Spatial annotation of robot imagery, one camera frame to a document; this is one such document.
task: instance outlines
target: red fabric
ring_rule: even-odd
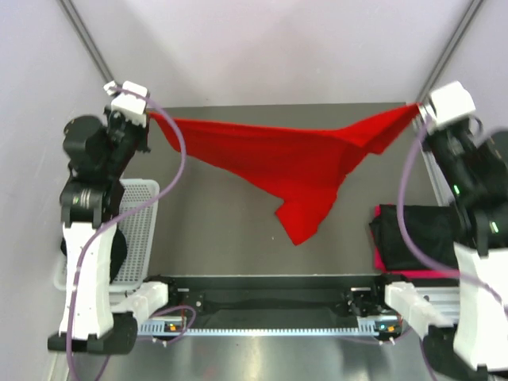
[[[380,154],[418,114],[418,105],[387,111],[343,129],[307,130],[177,119],[187,153],[283,199],[275,214],[294,244],[312,237],[346,175]],[[169,124],[152,114],[171,146]]]
[[[377,205],[374,208],[374,217],[377,217],[381,214],[381,208]],[[382,272],[390,272],[391,274],[402,274],[410,279],[414,278],[448,278],[446,274],[443,274],[439,271],[435,270],[403,270],[403,271],[387,271],[387,268],[384,265],[383,258],[381,258],[381,254],[379,254],[379,250],[377,247],[374,247],[374,267]]]

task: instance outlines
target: gray wall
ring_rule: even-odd
[[[438,85],[462,82],[486,129],[508,125],[508,2],[485,2]]]
[[[464,0],[75,0],[163,106],[411,101]]]
[[[52,285],[67,178],[67,121],[100,113],[102,81],[57,2],[2,2],[0,23],[2,379],[42,379],[64,295]]]

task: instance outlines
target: black cloth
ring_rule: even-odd
[[[380,205],[379,208],[381,213],[369,225],[387,270],[428,270],[402,240],[396,207]],[[449,215],[450,208],[447,206],[404,206],[406,228],[413,242],[427,256],[449,267],[458,268]]]

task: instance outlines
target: purple cable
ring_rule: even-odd
[[[180,152],[181,152],[181,161],[180,161],[180,166],[178,168],[178,171],[176,172],[175,177],[167,185],[167,187],[165,187],[155,197],[150,198],[148,201],[143,202],[141,205],[139,205],[139,206],[137,206],[137,207],[135,207],[135,208],[133,208],[131,210],[128,210],[128,211],[126,211],[123,214],[119,214],[115,218],[113,218],[110,221],[108,221],[107,223],[103,224],[99,229],[97,229],[97,231],[88,240],[88,242],[85,243],[85,245],[83,246],[83,250],[81,250],[81,253],[79,254],[78,262],[76,264],[76,272],[74,274],[74,281],[72,283],[71,303],[70,303],[70,306],[69,306],[69,320],[68,320],[68,323],[67,323],[67,336],[65,338],[65,347],[66,347],[65,348],[65,352],[66,352],[66,357],[67,357],[67,364],[68,364],[68,367],[69,367],[69,372],[71,373],[71,377],[75,381],[79,381],[79,377],[78,377],[78,375],[76,373],[74,360],[72,359],[72,350],[71,350],[71,346],[72,346],[72,325],[74,324],[74,314],[75,314],[75,308],[76,308],[76,299],[77,299],[77,296],[78,296],[79,276],[80,276],[80,272],[81,272],[81,267],[83,265],[83,261],[85,259],[85,254],[87,253],[88,248],[90,247],[92,242],[95,240],[95,238],[97,238],[100,234],[104,233],[111,226],[113,226],[114,224],[117,224],[118,222],[126,219],[129,216],[132,216],[133,214],[136,214],[140,210],[151,206],[153,203],[155,203],[156,201],[158,201],[162,197],[164,197],[166,194],[168,194],[173,189],[173,187],[176,185],[176,183],[180,180],[180,177],[182,176],[182,173],[183,173],[183,169],[185,168],[185,161],[186,161],[186,158],[187,158],[187,151],[186,151],[185,141],[183,139],[182,132],[178,128],[178,126],[175,123],[175,121],[173,120],[173,118],[171,116],[169,116],[169,114],[161,106],[159,106],[156,102],[154,102],[150,98],[143,97],[143,96],[141,96],[139,94],[136,94],[136,93],[134,93],[134,92],[132,92],[130,90],[122,89],[120,87],[111,87],[110,90],[113,90],[113,91],[115,91],[117,93],[130,94],[130,95],[135,96],[136,98],[143,99],[149,106],[151,106],[159,114],[161,114],[164,117],[164,119],[166,119],[166,121],[169,123],[169,125],[173,129],[173,132],[175,133],[175,135],[176,135],[176,137],[178,139],[178,142],[179,142],[179,145],[180,145]],[[106,369],[106,364],[107,364],[108,360],[109,360],[109,357],[107,356],[105,364],[102,365],[101,370],[98,373],[97,378],[95,379],[96,381],[99,381],[100,378],[102,377],[102,373]]]
[[[505,133],[508,131],[508,127],[505,125],[496,125],[495,127],[489,128],[488,134],[484,134],[475,141],[476,147],[479,147],[491,137],[493,137],[496,133]]]
[[[166,310],[161,310],[161,311],[155,312],[152,315],[152,318],[153,317],[156,318],[158,316],[171,314],[175,311],[180,311],[180,310],[189,310],[190,312],[192,312],[192,317],[190,318],[191,320],[187,324],[185,324],[185,328],[182,329],[182,331],[180,331],[180,334],[178,336],[175,336],[170,341],[167,341],[168,344],[174,344],[176,341],[181,340],[183,335],[187,332],[187,330],[191,329],[192,325],[194,324],[194,321],[196,320],[196,316],[197,316],[196,310],[191,306],[181,305],[181,306],[170,307],[170,308],[167,308]],[[137,341],[153,341],[153,338],[142,337],[142,338],[138,339]]]
[[[406,162],[404,163],[404,168],[402,169],[402,177],[400,179],[400,187],[398,189],[398,198],[397,198],[397,222],[398,227],[400,228],[400,233],[402,235],[402,239],[406,243],[407,248],[413,253],[413,255],[418,259],[422,264],[426,267],[431,268],[435,271],[442,272],[446,274],[449,278],[460,279],[466,282],[475,284],[478,287],[483,288],[484,290],[490,292],[494,299],[502,304],[501,295],[494,290],[491,286],[483,282],[481,279],[473,276],[471,274],[460,273],[458,270],[440,264],[436,260],[428,257],[423,253],[422,250],[413,242],[409,233],[407,232],[406,223],[404,221],[404,198],[406,196],[406,188],[407,183],[409,182],[409,177],[411,174],[411,170],[413,169],[414,161],[417,158],[418,153],[420,152],[421,143],[425,139],[425,135],[427,134],[427,129],[429,127],[429,121],[426,121],[424,125],[418,131],[417,137],[411,145],[410,151],[407,154]],[[508,306],[503,306],[505,311],[505,315],[508,317]]]
[[[430,366],[429,360],[427,359],[427,356],[425,355],[425,350],[423,348],[423,341],[419,340],[419,342],[420,342],[421,355],[423,356],[423,362],[424,362],[425,366],[427,367],[427,370],[429,371],[430,378],[432,379],[432,381],[437,381],[436,374],[434,373],[434,370]]]

